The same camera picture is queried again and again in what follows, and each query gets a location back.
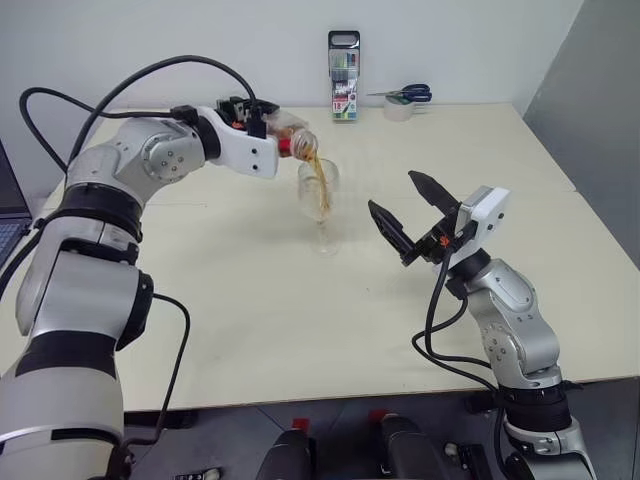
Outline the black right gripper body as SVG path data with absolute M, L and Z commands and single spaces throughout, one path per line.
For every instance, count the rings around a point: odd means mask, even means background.
M 444 216 L 410 248 L 406 265 L 419 258 L 440 265 L 450 254 L 449 265 L 453 266 L 473 255 L 478 250 L 474 242 L 479 223 L 471 219 L 458 226 L 458 214 L 457 209 L 446 210 Z

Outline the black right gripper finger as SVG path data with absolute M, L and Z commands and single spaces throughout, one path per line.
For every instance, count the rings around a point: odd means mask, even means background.
M 416 259 L 414 241 L 405 234 L 403 225 L 388 210 L 373 200 L 368 201 L 369 213 L 380 234 L 399 254 L 401 263 L 409 266 Z
M 429 205 L 437 208 L 445 217 L 457 218 L 460 202 L 438 181 L 425 173 L 414 170 L 409 171 L 408 175 L 418 193 Z

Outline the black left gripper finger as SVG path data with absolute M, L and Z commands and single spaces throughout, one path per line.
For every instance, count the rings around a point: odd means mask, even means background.
M 252 137 L 265 139 L 267 137 L 267 122 L 269 115 L 280 110 L 280 106 L 268 101 L 256 101 L 249 107 L 248 134 Z

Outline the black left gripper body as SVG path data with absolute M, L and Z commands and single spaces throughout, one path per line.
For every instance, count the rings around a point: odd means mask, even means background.
M 249 100 L 240 96 L 230 96 L 216 101 L 216 112 L 230 127 L 245 131 Z

